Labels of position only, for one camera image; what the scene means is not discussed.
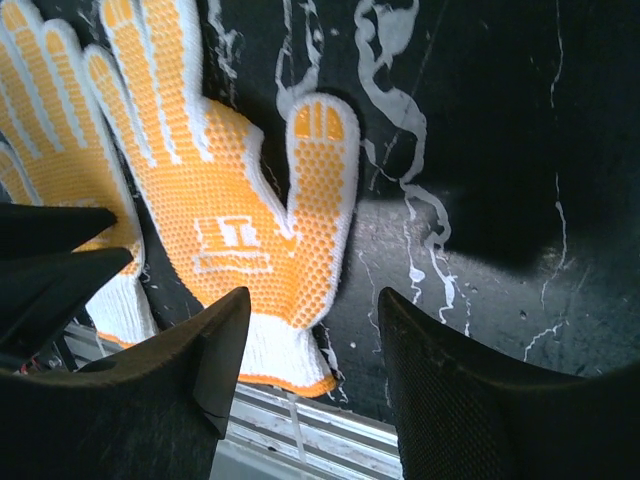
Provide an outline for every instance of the knit glove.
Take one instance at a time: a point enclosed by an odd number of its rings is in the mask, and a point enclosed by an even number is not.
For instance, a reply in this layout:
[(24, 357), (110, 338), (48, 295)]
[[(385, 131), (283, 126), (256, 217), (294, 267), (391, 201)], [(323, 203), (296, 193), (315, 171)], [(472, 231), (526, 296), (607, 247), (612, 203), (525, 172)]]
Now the knit glove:
[(42, 22), (26, 0), (5, 0), (0, 25), (1, 180), (15, 203), (100, 206), (118, 223), (83, 249), (125, 246), (134, 261), (87, 304), (99, 334), (123, 346), (156, 332), (138, 281), (142, 235), (114, 146), (71, 27)]
[(104, 0), (100, 15), (117, 65), (91, 46), (88, 76), (171, 263), (205, 305), (237, 286), (251, 292), (240, 380), (330, 391), (310, 329), (333, 302), (355, 202), (352, 110), (329, 95), (296, 102), (285, 210), (260, 170), (262, 132), (201, 96), (194, 2)]

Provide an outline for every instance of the white logo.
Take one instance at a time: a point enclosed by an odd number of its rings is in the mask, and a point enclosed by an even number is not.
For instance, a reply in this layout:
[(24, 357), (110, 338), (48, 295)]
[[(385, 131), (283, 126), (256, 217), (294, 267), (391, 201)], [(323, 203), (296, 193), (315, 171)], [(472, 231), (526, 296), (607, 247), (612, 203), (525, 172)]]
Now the white logo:
[(195, 272), (269, 273), (269, 255), (259, 251), (257, 231), (248, 215), (196, 218), (200, 253)]

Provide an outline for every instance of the white knit cuff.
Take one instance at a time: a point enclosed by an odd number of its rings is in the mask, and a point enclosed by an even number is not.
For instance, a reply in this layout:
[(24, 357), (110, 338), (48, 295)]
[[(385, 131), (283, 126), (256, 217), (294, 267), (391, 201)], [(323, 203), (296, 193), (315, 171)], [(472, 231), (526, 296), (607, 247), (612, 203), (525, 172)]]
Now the white knit cuff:
[(158, 332), (137, 278), (116, 275), (87, 303), (98, 333), (120, 344), (136, 344)]
[(257, 313), (251, 314), (240, 381), (276, 385), (309, 397), (335, 386), (311, 330)]

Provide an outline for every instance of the orange dotted glove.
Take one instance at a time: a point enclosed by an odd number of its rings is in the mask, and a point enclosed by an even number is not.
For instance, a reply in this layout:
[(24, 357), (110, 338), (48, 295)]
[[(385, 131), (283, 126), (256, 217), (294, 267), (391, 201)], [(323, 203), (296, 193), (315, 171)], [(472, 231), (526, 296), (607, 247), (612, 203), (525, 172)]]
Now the orange dotted glove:
[(330, 391), (335, 380), (310, 329), (339, 281), (356, 196), (356, 117), (329, 95), (296, 102), (285, 210), (260, 171), (262, 132), (200, 94), (194, 2), (141, 3), (102, 2), (117, 66), (95, 46), (85, 64), (168, 256), (205, 305), (249, 287), (241, 381), (304, 396)]
[(5, 0), (0, 25), (0, 181), (15, 203), (107, 207), (118, 223), (82, 249), (127, 247), (133, 262), (87, 303), (101, 336), (123, 346), (157, 329), (138, 280), (144, 245), (133, 200), (71, 27)]

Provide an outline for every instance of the orange glove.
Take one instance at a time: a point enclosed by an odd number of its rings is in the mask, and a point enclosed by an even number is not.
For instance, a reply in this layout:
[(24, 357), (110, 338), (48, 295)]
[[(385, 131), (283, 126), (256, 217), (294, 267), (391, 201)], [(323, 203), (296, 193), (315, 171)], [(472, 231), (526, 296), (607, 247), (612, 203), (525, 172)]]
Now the orange glove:
[(356, 197), (356, 117), (329, 95), (296, 102), (287, 122), (285, 210), (260, 171), (262, 132), (200, 94), (195, 3), (141, 3), (102, 2), (117, 66), (95, 46), (85, 63), (168, 256), (205, 305), (249, 287), (240, 380), (304, 396), (330, 391), (335, 380), (310, 328), (339, 281)]
[(99, 334), (123, 346), (157, 329), (138, 280), (144, 245), (115, 148), (71, 27), (26, 0), (0, 7), (0, 181), (16, 203), (107, 207), (118, 223), (82, 249), (127, 247), (133, 262), (87, 303)]

